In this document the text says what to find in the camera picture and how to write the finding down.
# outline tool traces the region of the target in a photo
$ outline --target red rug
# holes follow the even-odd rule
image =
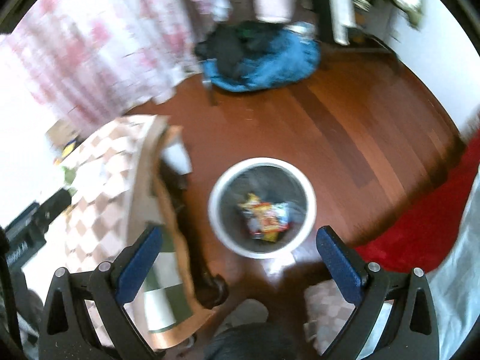
[[[447,181],[406,211],[380,237],[355,248],[365,261],[389,271],[429,272],[443,261],[457,239],[458,227],[480,163],[480,133],[470,141]]]

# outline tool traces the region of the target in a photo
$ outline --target checkered blanket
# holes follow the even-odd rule
[[[102,261],[113,261],[122,249],[133,244],[147,223],[164,223],[148,174],[155,156],[152,151],[165,131],[163,117],[117,118],[92,134],[62,163],[78,175],[82,167],[90,172],[73,196],[68,219],[65,252],[71,273],[90,271]],[[179,334],[167,332],[176,326],[189,326],[185,322],[198,310],[187,297],[182,277],[189,277],[190,272],[183,272],[183,276],[179,272],[174,236],[163,231],[162,250],[142,286],[141,297],[125,305],[139,331],[156,348],[176,345],[191,335],[194,327],[183,328]],[[95,304],[87,301],[87,309],[100,342],[112,345]],[[203,322],[200,318],[194,325]]]
[[[309,322],[304,325],[307,341],[319,355],[327,350],[349,319],[355,306],[342,296],[334,280],[308,287],[305,303]]]

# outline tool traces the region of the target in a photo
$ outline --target wooden floor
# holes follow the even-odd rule
[[[215,97],[219,106],[213,107],[200,77],[194,76],[167,103],[147,103],[133,111],[171,115],[172,124],[184,126],[193,164],[186,201],[199,247],[212,273],[230,286],[229,299],[198,333],[186,357],[201,359],[215,326],[242,299],[252,297],[267,305],[271,321],[294,336],[300,358],[314,359],[303,339],[303,291],[327,277],[314,247],[315,232],[280,259],[233,254],[208,222],[215,181],[246,158],[287,161],[314,187],[315,228],[331,225],[345,242],[357,245],[381,234],[412,200],[445,180],[461,151],[458,132],[423,84],[406,67],[397,71],[385,56],[342,56],[286,88],[255,94],[216,90]]]

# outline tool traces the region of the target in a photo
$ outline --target white wall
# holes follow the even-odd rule
[[[480,104],[480,56],[440,0],[426,0],[420,31],[397,15],[385,40],[431,90],[462,132]]]
[[[45,233],[46,244],[24,266],[23,273],[27,287],[35,291],[45,304],[52,276],[61,266],[65,266],[66,239],[65,216],[60,215]]]
[[[55,158],[45,132],[56,118],[37,104],[0,63],[0,225],[5,227],[39,197],[54,177]]]

